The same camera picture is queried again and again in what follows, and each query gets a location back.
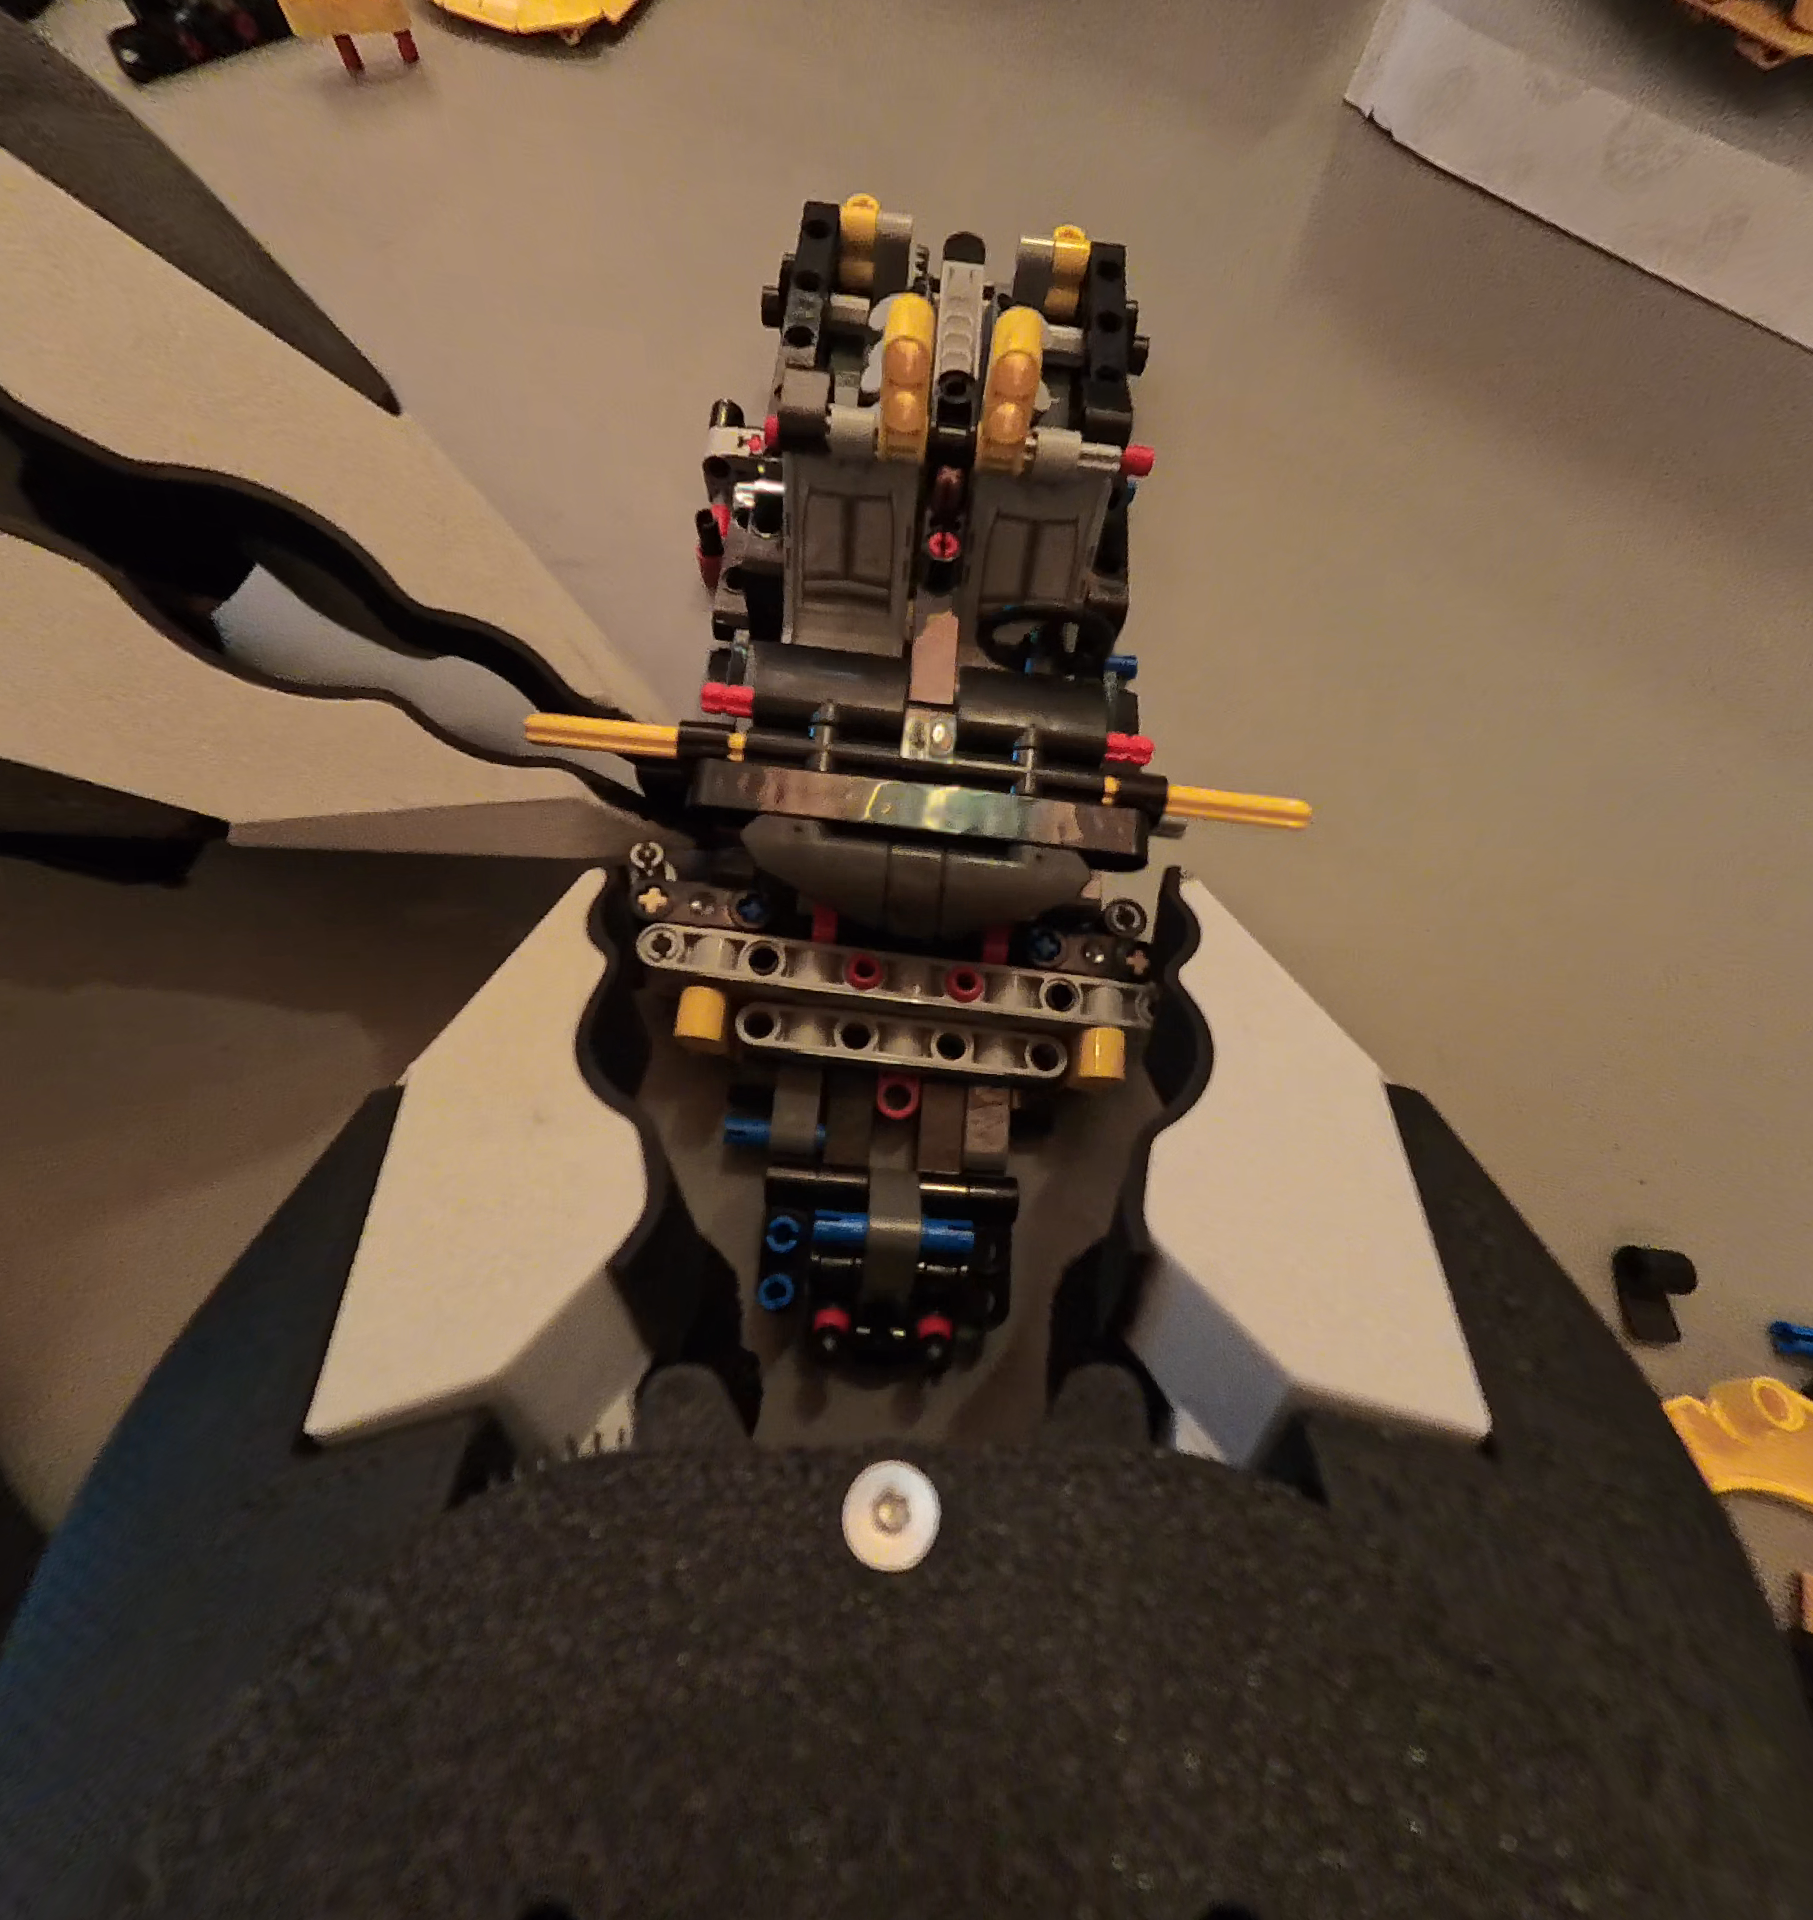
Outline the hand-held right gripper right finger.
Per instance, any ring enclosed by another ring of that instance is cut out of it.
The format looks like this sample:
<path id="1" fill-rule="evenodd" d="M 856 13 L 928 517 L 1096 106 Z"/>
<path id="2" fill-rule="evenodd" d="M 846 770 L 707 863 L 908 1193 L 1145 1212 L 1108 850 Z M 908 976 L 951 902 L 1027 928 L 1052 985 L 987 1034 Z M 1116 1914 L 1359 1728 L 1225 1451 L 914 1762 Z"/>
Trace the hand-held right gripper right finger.
<path id="1" fill-rule="evenodd" d="M 1162 873 L 1158 1107 L 1062 1269 L 1049 1388 L 1105 1361 L 1178 1451 L 1269 1469 L 1312 1416 L 1461 1448 L 1490 1410 L 1372 1057 L 1200 883 Z"/>

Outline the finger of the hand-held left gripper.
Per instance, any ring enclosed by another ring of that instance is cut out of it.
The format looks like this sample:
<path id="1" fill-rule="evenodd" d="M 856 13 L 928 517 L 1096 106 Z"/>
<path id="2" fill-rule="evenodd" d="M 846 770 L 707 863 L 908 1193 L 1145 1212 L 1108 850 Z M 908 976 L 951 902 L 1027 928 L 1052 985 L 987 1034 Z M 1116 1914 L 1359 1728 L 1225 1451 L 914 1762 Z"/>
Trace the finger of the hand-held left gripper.
<path id="1" fill-rule="evenodd" d="M 574 702 L 664 719 L 651 685 L 413 423 L 0 151 L 0 390 L 148 478 L 292 515 L 417 645 L 494 641 Z"/>
<path id="2" fill-rule="evenodd" d="M 0 528 L 0 831 L 217 820 L 240 845 L 614 858 L 650 830 L 574 770 L 388 700 L 242 679 L 87 560 Z"/>

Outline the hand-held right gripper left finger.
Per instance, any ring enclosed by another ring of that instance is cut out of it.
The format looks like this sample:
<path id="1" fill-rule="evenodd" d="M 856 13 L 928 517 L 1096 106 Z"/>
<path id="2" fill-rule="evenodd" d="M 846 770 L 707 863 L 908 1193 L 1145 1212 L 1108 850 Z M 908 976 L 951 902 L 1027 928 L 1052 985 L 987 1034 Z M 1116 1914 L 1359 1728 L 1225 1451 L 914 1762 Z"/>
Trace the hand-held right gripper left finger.
<path id="1" fill-rule="evenodd" d="M 401 1077 L 316 1444 L 475 1412 L 516 1451 L 594 1451 L 676 1361 L 754 1421 L 739 1280 L 637 1102 L 650 1042 L 608 891 L 587 869 Z"/>

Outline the black toy car chassis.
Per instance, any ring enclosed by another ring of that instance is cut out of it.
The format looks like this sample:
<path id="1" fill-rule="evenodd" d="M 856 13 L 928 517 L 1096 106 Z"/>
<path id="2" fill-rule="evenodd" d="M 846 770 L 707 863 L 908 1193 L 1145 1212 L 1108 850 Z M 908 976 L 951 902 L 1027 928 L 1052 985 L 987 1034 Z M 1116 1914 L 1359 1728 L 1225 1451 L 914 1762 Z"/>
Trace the black toy car chassis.
<path id="1" fill-rule="evenodd" d="M 1111 883 L 1168 831 L 1309 808 L 1152 764 L 1123 247 L 1056 225 L 1002 276 L 974 232 L 808 201 L 759 319 L 762 414 L 707 421 L 695 712 L 526 732 L 631 762 L 691 837 L 631 850 L 631 953 L 733 1063 L 757 1310 L 815 1365 L 933 1381 L 1010 1310 L 1015 1141 L 1152 1034 L 1152 916 Z"/>

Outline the grey desk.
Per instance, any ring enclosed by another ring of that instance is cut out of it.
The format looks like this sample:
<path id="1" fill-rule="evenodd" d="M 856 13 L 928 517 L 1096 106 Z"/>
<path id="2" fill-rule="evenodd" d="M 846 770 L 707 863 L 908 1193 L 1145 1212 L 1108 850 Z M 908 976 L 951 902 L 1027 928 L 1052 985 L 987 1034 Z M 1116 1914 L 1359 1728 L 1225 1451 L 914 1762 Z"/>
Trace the grey desk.
<path id="1" fill-rule="evenodd" d="M 1424 1092 L 1596 1308 L 1699 1284 L 1656 1393 L 1813 1321 L 1813 356 L 1434 174 L 1343 101 L 1372 4 L 650 4 L 106 71 L 679 707 L 713 397 L 798 207 L 1130 250 L 1145 730 L 1304 796 L 1195 869 Z"/>

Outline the black toy subassembly red pins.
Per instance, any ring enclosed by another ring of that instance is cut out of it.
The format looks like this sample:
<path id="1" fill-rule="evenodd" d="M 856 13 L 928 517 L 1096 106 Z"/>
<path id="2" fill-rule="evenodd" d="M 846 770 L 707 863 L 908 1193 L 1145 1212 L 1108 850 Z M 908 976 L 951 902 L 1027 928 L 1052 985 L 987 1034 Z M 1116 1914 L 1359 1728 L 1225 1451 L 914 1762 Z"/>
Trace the black toy subassembly red pins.
<path id="1" fill-rule="evenodd" d="M 129 83 L 157 83 L 295 37 L 277 1 L 126 1 L 106 48 Z"/>

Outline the yellow toy beam red pins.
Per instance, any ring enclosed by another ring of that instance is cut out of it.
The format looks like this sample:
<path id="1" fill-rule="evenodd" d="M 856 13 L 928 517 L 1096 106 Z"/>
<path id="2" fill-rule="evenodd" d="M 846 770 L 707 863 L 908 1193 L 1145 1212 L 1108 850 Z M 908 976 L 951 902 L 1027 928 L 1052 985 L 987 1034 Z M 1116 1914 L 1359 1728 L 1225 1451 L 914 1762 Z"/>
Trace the yellow toy beam red pins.
<path id="1" fill-rule="evenodd" d="M 366 75 L 362 37 L 391 39 L 396 60 L 413 67 L 413 13 L 407 1 L 279 1 L 292 35 L 329 44 L 351 77 Z"/>

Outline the instruction booklet yellow car cover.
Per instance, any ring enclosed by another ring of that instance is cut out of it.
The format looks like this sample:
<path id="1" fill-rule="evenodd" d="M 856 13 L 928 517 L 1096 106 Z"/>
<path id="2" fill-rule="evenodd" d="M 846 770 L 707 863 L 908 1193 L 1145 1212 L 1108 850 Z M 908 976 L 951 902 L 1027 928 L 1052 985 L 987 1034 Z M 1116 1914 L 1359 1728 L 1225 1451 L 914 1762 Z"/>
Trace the instruction booklet yellow car cover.
<path id="1" fill-rule="evenodd" d="M 1813 4 L 1387 1 L 1344 99 L 1440 174 L 1813 352 Z"/>

